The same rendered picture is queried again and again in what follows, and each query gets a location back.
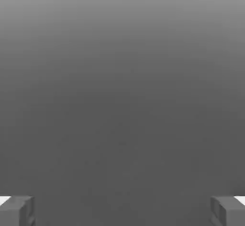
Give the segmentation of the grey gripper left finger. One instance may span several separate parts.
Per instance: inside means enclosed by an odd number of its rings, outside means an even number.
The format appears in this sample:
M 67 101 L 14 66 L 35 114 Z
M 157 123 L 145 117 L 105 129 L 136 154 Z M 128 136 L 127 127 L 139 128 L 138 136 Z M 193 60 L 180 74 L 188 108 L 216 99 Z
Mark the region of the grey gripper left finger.
M 0 226 L 36 226 L 35 197 L 0 195 Z

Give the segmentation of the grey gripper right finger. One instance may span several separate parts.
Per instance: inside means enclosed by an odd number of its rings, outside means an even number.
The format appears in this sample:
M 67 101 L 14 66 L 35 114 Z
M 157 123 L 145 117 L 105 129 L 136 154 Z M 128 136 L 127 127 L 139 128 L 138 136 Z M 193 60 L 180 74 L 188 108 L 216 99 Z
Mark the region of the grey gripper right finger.
M 245 196 L 212 196 L 210 207 L 213 226 L 245 226 Z

